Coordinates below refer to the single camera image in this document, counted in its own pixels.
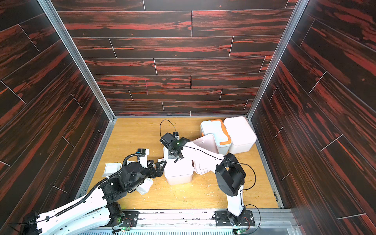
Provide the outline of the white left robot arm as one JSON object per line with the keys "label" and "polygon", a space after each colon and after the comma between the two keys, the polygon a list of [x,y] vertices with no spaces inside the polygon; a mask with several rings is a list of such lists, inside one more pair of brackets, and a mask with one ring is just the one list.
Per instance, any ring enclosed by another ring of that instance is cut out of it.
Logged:
{"label": "white left robot arm", "polygon": [[21,235],[76,235],[105,225],[129,225],[134,217],[127,217],[121,210],[119,199],[134,192],[148,178],[161,177],[166,161],[140,163],[146,154],[137,152],[136,162],[123,161],[122,167],[107,176],[81,198],[59,208],[37,214],[27,214],[21,226]]}

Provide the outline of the white orange handled box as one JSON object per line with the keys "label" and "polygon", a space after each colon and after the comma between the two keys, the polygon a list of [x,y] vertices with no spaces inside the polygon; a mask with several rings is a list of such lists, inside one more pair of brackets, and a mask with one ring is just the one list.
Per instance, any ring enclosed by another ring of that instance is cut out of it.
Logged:
{"label": "white orange handled box", "polygon": [[202,136],[213,134],[219,154],[226,155],[232,144],[230,135],[220,119],[203,121],[200,124]]}

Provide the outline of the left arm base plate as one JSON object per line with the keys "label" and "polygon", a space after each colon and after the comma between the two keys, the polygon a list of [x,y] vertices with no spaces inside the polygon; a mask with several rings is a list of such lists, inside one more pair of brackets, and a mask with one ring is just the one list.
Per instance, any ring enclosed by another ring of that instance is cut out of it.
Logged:
{"label": "left arm base plate", "polygon": [[139,219],[139,211],[122,211],[120,227],[136,227]]}

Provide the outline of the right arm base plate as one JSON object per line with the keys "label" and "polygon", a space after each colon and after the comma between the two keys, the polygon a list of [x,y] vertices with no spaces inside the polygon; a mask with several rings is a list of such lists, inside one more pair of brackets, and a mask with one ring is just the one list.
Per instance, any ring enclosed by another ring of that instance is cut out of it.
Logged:
{"label": "right arm base plate", "polygon": [[240,215],[235,216],[228,210],[215,211],[212,218],[217,227],[225,226],[255,226],[255,219],[251,211],[244,210]]}

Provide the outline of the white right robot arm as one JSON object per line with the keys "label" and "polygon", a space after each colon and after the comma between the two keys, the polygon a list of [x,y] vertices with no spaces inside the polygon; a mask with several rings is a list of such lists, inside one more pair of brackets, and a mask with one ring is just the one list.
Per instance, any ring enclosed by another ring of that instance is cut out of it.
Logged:
{"label": "white right robot arm", "polygon": [[203,164],[215,174],[218,187],[227,195],[228,219],[235,225],[240,224],[246,211],[242,196],[246,173],[235,155],[211,152],[187,138],[178,140],[170,133],[164,134],[160,142],[174,158],[187,159],[195,165]]}

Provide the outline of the pink medicine chest box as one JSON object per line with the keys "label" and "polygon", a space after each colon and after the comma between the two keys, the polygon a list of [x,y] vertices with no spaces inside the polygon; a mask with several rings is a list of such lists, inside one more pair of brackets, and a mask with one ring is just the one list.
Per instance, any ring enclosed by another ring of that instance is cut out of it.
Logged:
{"label": "pink medicine chest box", "polygon": [[164,176],[170,185],[189,183],[193,173],[206,174],[215,172],[216,166],[224,160],[224,155],[219,154],[213,134],[205,135],[187,143],[182,150],[183,159],[168,159],[167,150],[163,148]]}

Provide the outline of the white pink first aid box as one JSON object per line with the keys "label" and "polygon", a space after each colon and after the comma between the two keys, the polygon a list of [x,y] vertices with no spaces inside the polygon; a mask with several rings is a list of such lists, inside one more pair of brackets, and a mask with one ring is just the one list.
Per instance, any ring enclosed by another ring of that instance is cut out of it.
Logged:
{"label": "white pink first aid box", "polygon": [[229,152],[239,154],[248,152],[257,140],[257,136],[245,117],[229,117],[224,125],[232,140]]}

